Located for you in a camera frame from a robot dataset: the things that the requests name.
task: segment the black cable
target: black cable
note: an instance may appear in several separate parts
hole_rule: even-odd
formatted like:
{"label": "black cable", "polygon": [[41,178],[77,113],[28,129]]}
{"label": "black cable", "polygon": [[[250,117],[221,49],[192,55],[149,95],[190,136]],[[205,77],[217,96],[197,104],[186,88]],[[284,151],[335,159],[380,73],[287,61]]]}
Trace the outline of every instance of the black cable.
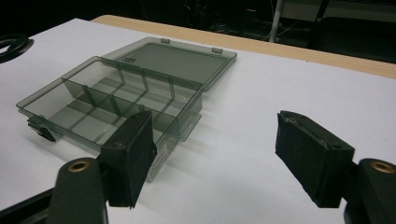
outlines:
{"label": "black cable", "polygon": [[9,34],[0,35],[0,49],[8,46],[8,49],[0,53],[0,63],[6,63],[22,55],[32,47],[35,41],[26,35]]}

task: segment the transparent plastic organizer box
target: transparent plastic organizer box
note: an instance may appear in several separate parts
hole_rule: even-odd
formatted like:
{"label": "transparent plastic organizer box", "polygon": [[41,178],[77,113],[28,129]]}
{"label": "transparent plastic organizer box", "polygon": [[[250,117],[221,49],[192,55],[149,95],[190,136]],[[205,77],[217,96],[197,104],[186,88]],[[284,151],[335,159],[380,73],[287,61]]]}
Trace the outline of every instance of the transparent plastic organizer box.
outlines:
{"label": "transparent plastic organizer box", "polygon": [[127,118],[151,110],[158,155],[149,182],[200,119],[202,93],[235,60],[234,52],[148,37],[90,58],[17,107],[40,135],[97,152]]}

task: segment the gray transparent container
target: gray transparent container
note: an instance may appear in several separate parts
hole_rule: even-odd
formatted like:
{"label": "gray transparent container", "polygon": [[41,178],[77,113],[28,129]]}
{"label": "gray transparent container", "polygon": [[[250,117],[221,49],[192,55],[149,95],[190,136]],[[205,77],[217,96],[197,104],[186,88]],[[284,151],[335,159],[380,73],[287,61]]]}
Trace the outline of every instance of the gray transparent container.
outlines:
{"label": "gray transparent container", "polygon": [[151,181],[199,121],[202,93],[235,59],[236,53],[222,49],[149,37],[90,58],[17,107],[44,137],[49,131],[97,152],[127,118],[151,110],[158,148]]}

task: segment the brass screw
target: brass screw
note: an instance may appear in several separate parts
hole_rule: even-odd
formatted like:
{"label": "brass screw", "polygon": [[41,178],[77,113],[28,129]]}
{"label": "brass screw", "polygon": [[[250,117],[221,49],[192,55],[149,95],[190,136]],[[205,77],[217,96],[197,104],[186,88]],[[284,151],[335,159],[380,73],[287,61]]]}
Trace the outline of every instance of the brass screw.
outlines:
{"label": "brass screw", "polygon": [[395,174],[396,173],[396,169],[394,166],[384,163],[382,161],[373,161],[371,163],[371,165],[377,171],[385,173],[385,174]]}
{"label": "brass screw", "polygon": [[72,172],[72,173],[77,173],[77,172],[84,171],[89,166],[90,166],[90,163],[87,161],[76,161],[69,166],[68,171]]}

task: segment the box lid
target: box lid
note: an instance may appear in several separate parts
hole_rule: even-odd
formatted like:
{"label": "box lid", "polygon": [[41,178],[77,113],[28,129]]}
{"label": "box lid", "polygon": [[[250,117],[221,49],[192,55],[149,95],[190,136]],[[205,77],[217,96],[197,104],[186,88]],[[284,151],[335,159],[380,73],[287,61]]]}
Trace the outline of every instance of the box lid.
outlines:
{"label": "box lid", "polygon": [[209,91],[235,61],[236,53],[147,37],[104,58],[199,82]]}

